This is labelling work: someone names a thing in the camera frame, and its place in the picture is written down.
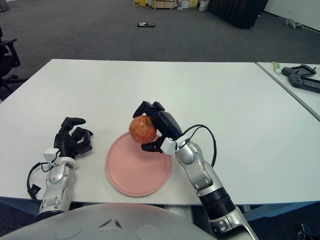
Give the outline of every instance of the white wall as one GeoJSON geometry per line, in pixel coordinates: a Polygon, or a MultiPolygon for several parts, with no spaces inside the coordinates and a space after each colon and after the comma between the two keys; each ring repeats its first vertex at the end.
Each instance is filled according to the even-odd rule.
{"type": "Polygon", "coordinates": [[[320,0],[269,0],[264,10],[320,31],[320,0]]]}

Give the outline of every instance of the black cabinet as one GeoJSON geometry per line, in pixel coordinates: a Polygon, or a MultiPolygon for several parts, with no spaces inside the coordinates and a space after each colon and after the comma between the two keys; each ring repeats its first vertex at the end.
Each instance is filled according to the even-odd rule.
{"type": "Polygon", "coordinates": [[[210,0],[208,10],[224,20],[248,29],[253,27],[268,0],[210,0]]]}

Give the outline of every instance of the cardboard box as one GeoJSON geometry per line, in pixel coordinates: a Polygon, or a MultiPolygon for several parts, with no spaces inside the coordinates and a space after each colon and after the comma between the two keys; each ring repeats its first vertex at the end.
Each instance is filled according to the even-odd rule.
{"type": "Polygon", "coordinates": [[[154,9],[174,9],[176,1],[173,0],[152,0],[154,9]]]}
{"type": "Polygon", "coordinates": [[[135,7],[145,7],[146,6],[146,0],[133,0],[133,5],[135,7]]]}
{"type": "Polygon", "coordinates": [[[189,8],[196,8],[198,5],[198,0],[189,0],[189,8]]]}

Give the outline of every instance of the robotic arm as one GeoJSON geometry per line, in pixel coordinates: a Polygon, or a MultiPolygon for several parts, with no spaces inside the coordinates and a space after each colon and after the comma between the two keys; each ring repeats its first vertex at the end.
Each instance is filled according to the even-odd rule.
{"type": "Polygon", "coordinates": [[[159,102],[151,105],[146,101],[142,102],[133,117],[144,113],[151,118],[162,136],[155,142],[143,144],[142,150],[175,154],[207,212],[214,233],[224,236],[239,233],[241,229],[241,234],[243,230],[247,233],[247,239],[258,240],[240,209],[233,204],[212,166],[204,160],[200,147],[190,141],[187,134],[182,133],[172,115],[159,102]]]}
{"type": "Polygon", "coordinates": [[[86,123],[82,118],[66,117],[54,139],[54,148],[49,148],[43,155],[47,162],[37,163],[30,171],[27,179],[28,193],[33,200],[40,190],[39,187],[29,186],[31,172],[38,166],[47,165],[49,172],[45,183],[46,191],[43,195],[38,218],[45,219],[69,210],[72,201],[72,190],[75,182],[76,156],[92,149],[90,137],[93,133],[87,129],[77,127],[70,135],[74,126],[86,123]]]}

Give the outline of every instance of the black cable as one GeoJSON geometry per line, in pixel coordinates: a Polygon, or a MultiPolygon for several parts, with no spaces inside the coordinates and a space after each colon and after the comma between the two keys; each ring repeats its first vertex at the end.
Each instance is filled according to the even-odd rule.
{"type": "Polygon", "coordinates": [[[189,140],[194,136],[194,134],[196,133],[196,131],[200,128],[205,128],[209,131],[211,137],[212,137],[212,141],[213,141],[213,157],[212,157],[212,162],[211,162],[211,166],[214,167],[215,163],[216,163],[216,158],[217,158],[217,143],[216,143],[216,139],[215,139],[215,136],[213,135],[213,133],[210,131],[210,129],[203,125],[203,124],[196,124],[196,125],[193,125],[191,127],[189,127],[187,130],[185,130],[183,133],[182,133],[182,136],[185,135],[187,132],[189,132],[191,129],[194,129],[198,127],[196,130],[194,130],[193,134],[191,135],[191,137],[189,138],[189,140]]]}
{"type": "Polygon", "coordinates": [[[34,192],[32,191],[31,187],[30,187],[30,183],[29,183],[29,180],[30,180],[30,175],[31,173],[41,165],[41,162],[38,162],[36,165],[34,165],[31,170],[29,171],[29,174],[28,174],[28,177],[26,179],[26,189],[27,189],[27,192],[29,194],[29,196],[31,197],[31,199],[35,202],[35,204],[37,204],[39,207],[40,207],[40,204],[38,203],[38,199],[36,198],[34,192]]]}
{"type": "Polygon", "coordinates": [[[39,166],[41,166],[42,171],[45,172],[45,173],[48,172],[48,171],[50,171],[52,168],[56,167],[56,166],[54,165],[54,166],[50,167],[49,169],[44,170],[43,165],[44,165],[44,164],[52,164],[52,163],[57,159],[59,152],[60,152],[60,151],[58,151],[58,152],[55,154],[55,158],[54,158],[51,162],[38,162],[36,165],[34,165],[34,166],[30,169],[29,174],[28,174],[28,177],[27,177],[27,179],[26,179],[26,189],[27,189],[27,192],[28,192],[29,196],[31,197],[31,199],[32,199],[32,200],[35,202],[35,204],[37,204],[39,207],[40,207],[40,204],[38,203],[38,199],[36,198],[35,193],[32,191],[32,188],[30,187],[30,176],[31,176],[32,172],[33,172],[36,168],[38,168],[39,166]]]}
{"type": "Polygon", "coordinates": [[[42,169],[42,171],[45,172],[45,173],[46,173],[46,172],[49,172],[51,169],[53,169],[53,168],[55,167],[55,166],[52,165],[49,169],[44,170],[44,167],[43,167],[44,164],[49,164],[49,163],[48,163],[48,162],[42,162],[42,163],[41,163],[41,169],[42,169]]]}

